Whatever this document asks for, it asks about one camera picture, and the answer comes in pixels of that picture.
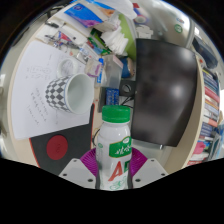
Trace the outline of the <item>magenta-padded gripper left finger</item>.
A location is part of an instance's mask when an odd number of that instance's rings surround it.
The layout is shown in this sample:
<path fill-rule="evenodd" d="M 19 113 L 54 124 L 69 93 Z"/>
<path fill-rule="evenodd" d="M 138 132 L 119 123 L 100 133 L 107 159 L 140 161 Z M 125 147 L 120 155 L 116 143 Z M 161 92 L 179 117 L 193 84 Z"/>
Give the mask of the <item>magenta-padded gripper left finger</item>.
<path fill-rule="evenodd" d="M 98 175 L 96 149 L 86 152 L 80 159 L 73 158 L 59 176 L 78 186 L 94 189 Z"/>

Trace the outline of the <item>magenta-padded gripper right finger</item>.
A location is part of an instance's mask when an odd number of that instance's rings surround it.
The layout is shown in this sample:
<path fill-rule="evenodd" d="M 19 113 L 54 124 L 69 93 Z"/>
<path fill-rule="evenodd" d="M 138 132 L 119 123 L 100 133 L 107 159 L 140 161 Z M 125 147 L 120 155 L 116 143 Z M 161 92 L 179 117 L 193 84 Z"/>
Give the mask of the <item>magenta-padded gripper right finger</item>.
<path fill-rule="evenodd" d="M 148 159 L 139 150 L 132 149 L 128 175 L 130 189 L 143 187 L 167 175 L 168 173 L 155 158 Z"/>

